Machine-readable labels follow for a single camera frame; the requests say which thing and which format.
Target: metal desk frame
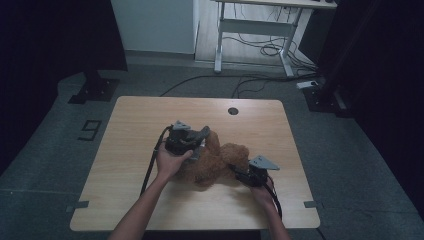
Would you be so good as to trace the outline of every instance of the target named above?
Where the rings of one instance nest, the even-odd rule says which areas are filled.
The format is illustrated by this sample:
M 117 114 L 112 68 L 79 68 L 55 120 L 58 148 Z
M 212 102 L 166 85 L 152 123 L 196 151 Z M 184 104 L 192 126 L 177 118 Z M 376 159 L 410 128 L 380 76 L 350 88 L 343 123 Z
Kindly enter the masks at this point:
M 284 44 L 283 50 L 280 51 L 280 59 L 283 63 L 284 70 L 288 77 L 293 77 L 293 70 L 291 68 L 291 61 L 288 57 L 288 52 L 293 42 L 294 34 L 299 23 L 300 16 L 302 14 L 303 7 L 298 7 L 296 18 L 291 23 L 278 23 L 278 22 L 264 22 L 264 21 L 252 21 L 252 20 L 239 20 L 239 19 L 225 19 L 225 0 L 216 0 L 216 2 L 221 2 L 221 15 L 219 19 L 218 27 L 218 45 L 216 47 L 215 54 L 215 68 L 216 73 L 220 73 L 222 70 L 222 34 L 224 32 L 228 33 L 244 33 L 244 34 L 255 34 L 255 35 L 268 35 L 268 36 L 279 36 L 279 37 L 288 37 L 287 41 Z M 267 3 L 260 2 L 251 2 L 251 1 L 234 1 L 233 3 L 245 3 L 245 4 L 258 4 L 258 5 L 270 5 Z M 275 2 L 278 6 L 285 6 L 284 3 Z

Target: white desk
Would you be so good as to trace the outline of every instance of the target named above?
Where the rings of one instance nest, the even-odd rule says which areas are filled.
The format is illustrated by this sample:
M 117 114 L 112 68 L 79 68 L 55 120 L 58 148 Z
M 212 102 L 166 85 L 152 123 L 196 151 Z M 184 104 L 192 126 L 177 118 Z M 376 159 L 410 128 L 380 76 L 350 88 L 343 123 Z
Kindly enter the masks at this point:
M 288 77 L 294 76 L 293 70 L 290 65 L 290 59 L 288 57 L 288 51 L 293 41 L 293 36 L 296 32 L 297 25 L 299 22 L 300 15 L 302 14 L 303 8 L 315 8 L 315 9 L 335 9 L 337 4 L 327 3 L 324 0 L 320 2 L 312 0 L 215 0 L 216 2 L 222 3 L 221 15 L 219 19 L 219 30 L 218 30 L 218 46 L 216 47 L 215 54 L 215 72 L 221 72 L 222 65 L 222 34 L 224 32 L 230 33 L 245 33 L 245 34 L 256 34 L 256 35 L 269 35 L 269 36 L 280 36 L 288 37 L 284 44 L 283 51 L 280 52 L 280 58 L 283 63 L 284 69 Z M 274 6 L 287 6 L 299 8 L 296 14 L 296 18 L 292 23 L 276 23 L 276 22 L 264 22 L 264 21 L 251 21 L 251 20 L 239 20 L 239 19 L 225 19 L 224 10 L 225 3 L 242 3 L 242 4 L 256 4 L 256 5 L 274 5 Z

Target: round hole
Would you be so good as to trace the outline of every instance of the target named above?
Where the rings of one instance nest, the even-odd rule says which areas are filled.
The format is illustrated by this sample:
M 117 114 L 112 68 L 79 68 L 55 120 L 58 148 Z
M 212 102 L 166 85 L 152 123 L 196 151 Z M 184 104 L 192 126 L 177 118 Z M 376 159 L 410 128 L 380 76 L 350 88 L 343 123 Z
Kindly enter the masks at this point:
M 228 109 L 228 113 L 230 115 L 237 115 L 238 114 L 238 109 L 237 108 L 229 108 Z

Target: stuffed toy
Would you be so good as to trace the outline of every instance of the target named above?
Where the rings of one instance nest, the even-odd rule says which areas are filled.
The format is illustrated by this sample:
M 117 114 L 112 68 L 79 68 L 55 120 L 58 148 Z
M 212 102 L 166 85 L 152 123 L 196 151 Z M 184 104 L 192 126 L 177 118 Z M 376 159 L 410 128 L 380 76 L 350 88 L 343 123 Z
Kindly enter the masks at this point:
M 197 160 L 184 161 L 177 172 L 177 179 L 195 183 L 200 187 L 209 187 L 220 178 L 232 178 L 235 173 L 230 165 L 240 170 L 249 168 L 249 150 L 243 145 L 226 143 L 220 145 L 218 134 L 210 130 L 205 138 L 205 146 L 200 150 Z

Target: gray floor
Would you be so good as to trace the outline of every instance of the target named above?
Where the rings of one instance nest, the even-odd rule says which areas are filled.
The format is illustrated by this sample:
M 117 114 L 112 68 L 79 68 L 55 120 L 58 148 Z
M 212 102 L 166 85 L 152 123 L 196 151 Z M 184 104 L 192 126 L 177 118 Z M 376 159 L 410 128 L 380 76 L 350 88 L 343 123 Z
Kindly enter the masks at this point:
M 180 81 L 213 75 L 193 61 L 129 65 L 129 72 L 104 71 L 121 83 L 109 102 L 67 104 L 84 82 L 64 79 L 59 97 L 31 140 L 0 177 L 0 239 L 105 239 L 107 232 L 69 229 L 74 205 L 83 189 L 97 148 L 119 96 L 158 96 Z M 169 63 L 179 66 L 166 66 Z M 221 76 L 251 73 L 227 66 Z M 280 75 L 279 70 L 269 73 Z M 167 96 L 229 98 L 238 78 L 205 78 L 175 88 Z M 263 82 L 243 89 L 259 89 Z M 286 109 L 326 239 L 424 239 L 424 224 L 384 160 L 353 119 L 314 113 L 296 82 L 268 83 L 241 98 L 278 99 Z M 77 140 L 86 120 L 102 120 L 93 142 Z M 315 229 L 290 230 L 293 239 L 322 239 Z M 262 231 L 262 239 L 269 239 Z

